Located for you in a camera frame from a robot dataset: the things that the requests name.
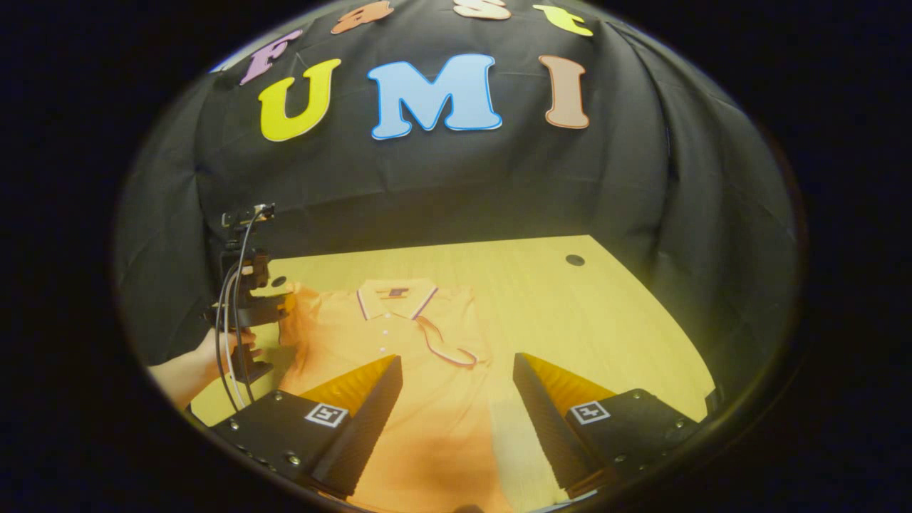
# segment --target black mount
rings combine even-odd
[[[561,415],[521,353],[513,382],[557,484],[570,498],[637,478],[700,429],[701,423],[643,389],[577,404]]]
[[[401,390],[397,356],[355,414],[276,390],[212,429],[264,468],[344,500],[355,493]]]
[[[249,226],[254,215],[256,215],[254,226]],[[254,296],[250,292],[256,288],[267,287],[269,284],[269,254],[262,248],[252,245],[252,238],[256,233],[255,223],[268,221],[274,216],[275,204],[259,204],[236,214],[226,213],[222,215],[222,227],[228,231],[228,241],[225,243],[219,258],[222,280],[228,278],[228,271],[241,259],[242,244],[248,226],[250,227],[251,235],[247,240],[247,248],[244,250],[244,264],[242,265],[241,276],[237,280],[237,319],[234,318],[233,307],[229,306],[229,308],[225,309],[225,315],[231,331],[238,327],[249,328],[277,322],[288,316],[286,305],[288,304],[287,297],[289,294],[262,297]],[[227,300],[229,305],[232,302],[233,294]],[[218,304],[213,305],[206,312],[206,319],[213,325],[218,307]],[[247,384],[255,382],[273,369],[272,363],[254,361],[250,349],[243,344],[232,353],[232,366],[235,368],[234,379]],[[243,368],[247,369],[246,376],[236,371]]]

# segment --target shirt sleeve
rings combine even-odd
[[[481,323],[471,288],[455,288],[432,300],[426,317],[438,328],[443,343],[449,348],[473,354],[478,363],[491,361],[491,349],[482,333]]]
[[[279,320],[279,345],[305,348],[308,327],[316,321],[322,303],[319,292],[299,283],[286,289],[295,294],[295,307],[288,317]]]

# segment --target letter m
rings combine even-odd
[[[493,130],[503,121],[491,107],[488,68],[491,56],[464,54],[450,58],[433,82],[425,79],[408,62],[392,62],[373,68],[368,78],[376,80],[380,124],[374,127],[374,139],[402,137],[411,131],[411,123],[402,119],[405,105],[426,131],[437,125],[440,113],[451,100],[452,113],[443,124],[451,130]]]

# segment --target table surface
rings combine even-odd
[[[567,256],[585,260],[582,266]],[[566,500],[513,384],[513,356],[527,352],[615,393],[642,388],[694,421],[714,385],[684,331],[627,269],[590,236],[561,236],[421,246],[270,262],[284,276],[320,292],[355,290],[365,279],[426,277],[441,288],[471,286],[492,347],[489,400],[494,453],[504,494],[516,511]],[[257,295],[284,292],[261,288]],[[261,360],[275,369],[252,385],[277,388],[294,357],[279,347],[275,324],[253,328]],[[206,424],[232,409],[216,380],[192,402]]]

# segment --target black cable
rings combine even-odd
[[[256,211],[254,216],[250,219],[250,224],[247,225],[246,233],[244,233],[244,241],[241,243],[241,257],[238,259],[237,280],[234,284],[234,300],[232,301],[232,308],[234,309],[234,330],[237,332],[237,347],[239,350],[241,350],[241,353],[239,353],[240,358],[238,358],[238,360],[241,361],[241,370],[244,373],[244,387],[247,389],[247,395],[250,396],[251,403],[254,402],[254,392],[250,390],[250,374],[247,373],[247,359],[244,357],[243,349],[241,349],[241,346],[243,344],[241,343],[241,319],[238,315],[239,312],[237,309],[237,294],[238,290],[241,288],[241,276],[244,272],[244,252],[247,249],[247,238],[250,237],[250,230],[254,227],[254,221],[256,221],[256,218],[259,217],[262,213],[262,210]]]
[[[222,378],[222,384],[225,387],[225,393],[228,394],[228,399],[231,401],[231,406],[236,412],[240,410],[237,409],[237,404],[234,403],[234,396],[231,395],[231,390],[228,389],[228,381],[225,380],[225,370],[222,366],[222,351],[219,349],[219,345],[222,343],[222,326],[219,324],[219,321],[222,319],[222,303],[223,299],[227,299],[225,296],[225,287],[228,285],[228,277],[234,272],[237,268],[237,264],[231,266],[228,269],[228,274],[225,275],[225,278],[222,280],[222,291],[219,292],[219,302],[215,304],[215,361],[219,365],[219,376]],[[225,333],[225,339],[227,340],[228,333]]]

